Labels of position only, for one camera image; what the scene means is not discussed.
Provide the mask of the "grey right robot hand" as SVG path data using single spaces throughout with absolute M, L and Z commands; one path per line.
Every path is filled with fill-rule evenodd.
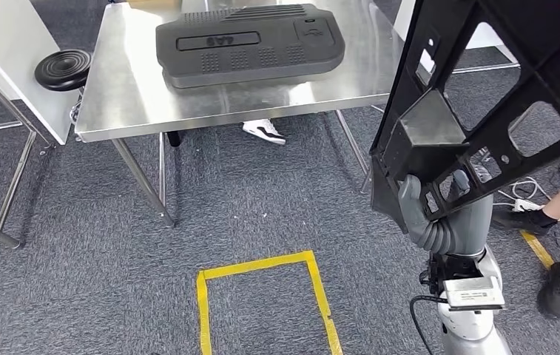
M 485 249 L 493 212 L 493 196 L 488 195 L 462 209 L 430 221 L 420 201 L 419 178 L 408 175 L 398 198 L 410 240 L 433 254 L 473 256 Z

